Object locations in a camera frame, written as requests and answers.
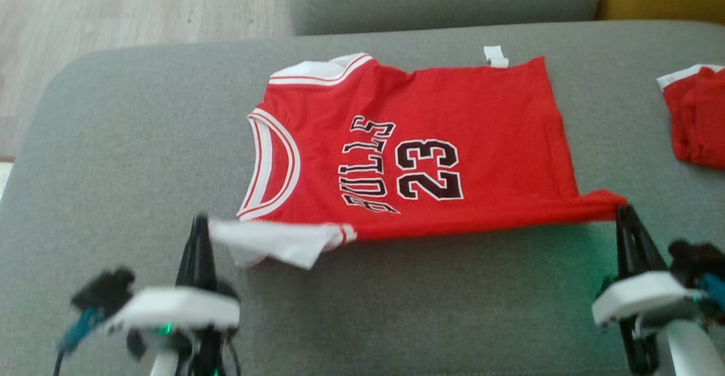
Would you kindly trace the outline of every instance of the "red fabric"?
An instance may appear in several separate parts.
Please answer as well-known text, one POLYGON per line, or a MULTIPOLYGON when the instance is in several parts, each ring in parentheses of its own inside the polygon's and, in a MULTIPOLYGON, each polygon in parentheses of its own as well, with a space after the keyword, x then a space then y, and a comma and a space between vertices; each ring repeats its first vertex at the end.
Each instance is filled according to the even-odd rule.
POLYGON ((241 220, 347 223, 358 240, 382 240, 613 220, 626 204, 605 190, 579 194, 544 58, 411 74, 371 59, 333 86, 270 84, 250 118, 279 121, 300 175, 287 200, 270 208, 297 165, 272 131, 270 184, 261 188, 262 206, 243 208, 241 220), (344 151, 380 141, 381 152, 344 151), (367 169, 341 173, 356 166, 367 169), (267 209, 257 216, 260 207, 267 209))
POLYGON ((669 84, 664 96, 677 159, 725 169, 725 71, 703 67, 669 84))

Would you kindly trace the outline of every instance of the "gray sofa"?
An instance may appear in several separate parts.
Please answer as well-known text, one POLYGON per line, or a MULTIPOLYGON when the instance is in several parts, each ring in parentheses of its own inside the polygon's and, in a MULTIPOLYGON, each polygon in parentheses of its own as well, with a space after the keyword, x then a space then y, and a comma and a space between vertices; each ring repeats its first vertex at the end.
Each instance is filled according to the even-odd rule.
MULTIPOLYGON (((292 0, 298 33, 583 20, 596 6, 416 0, 418 12, 408 0, 327 0, 320 11, 319 1, 292 0)), ((173 282, 192 217, 232 219, 241 203, 254 161, 245 117, 267 77, 304 59, 365 51, 412 71, 482 66, 484 45, 503 45, 512 65, 543 55, 580 190, 626 195, 662 250, 674 237, 723 247, 725 177, 674 159, 655 82, 725 63, 723 40, 725 27, 705 23, 540 23, 79 59, 39 102, 0 203, 0 369, 49 374, 77 315, 68 299, 104 268, 132 267, 139 286, 173 282)), ((598 332, 591 318, 601 280, 616 272, 612 223, 347 245, 310 272, 275 262, 240 271, 216 251, 241 296, 243 374, 628 373, 618 332, 598 332)), ((123 338, 93 335, 62 374, 147 370, 123 338)))

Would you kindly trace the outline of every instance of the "green light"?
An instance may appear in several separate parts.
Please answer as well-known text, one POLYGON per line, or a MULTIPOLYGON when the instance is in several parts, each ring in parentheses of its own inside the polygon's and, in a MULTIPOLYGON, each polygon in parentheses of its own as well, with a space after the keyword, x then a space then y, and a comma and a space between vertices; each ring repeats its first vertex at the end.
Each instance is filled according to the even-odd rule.
POLYGON ((159 335, 171 335, 171 331, 173 331, 173 329, 174 329, 174 325, 171 322, 169 322, 168 324, 166 324, 165 327, 159 328, 159 335))

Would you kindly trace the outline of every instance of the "red jersey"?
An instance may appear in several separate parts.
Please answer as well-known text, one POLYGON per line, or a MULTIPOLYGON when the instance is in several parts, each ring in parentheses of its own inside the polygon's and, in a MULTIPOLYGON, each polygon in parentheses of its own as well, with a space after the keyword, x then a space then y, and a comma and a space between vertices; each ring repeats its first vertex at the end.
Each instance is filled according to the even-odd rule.
POLYGON ((257 159, 238 218, 335 224, 332 246, 611 220, 626 203, 579 194, 544 58, 414 72, 365 53, 304 62, 272 74, 249 121, 257 159))

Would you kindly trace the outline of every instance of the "wooden floor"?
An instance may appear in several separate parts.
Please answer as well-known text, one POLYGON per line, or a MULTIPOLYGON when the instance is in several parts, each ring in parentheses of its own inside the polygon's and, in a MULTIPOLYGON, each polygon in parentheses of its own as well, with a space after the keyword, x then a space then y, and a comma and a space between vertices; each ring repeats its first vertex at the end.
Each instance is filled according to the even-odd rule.
POLYGON ((0 0, 0 157, 73 59, 122 46, 292 34, 287 0, 0 0))

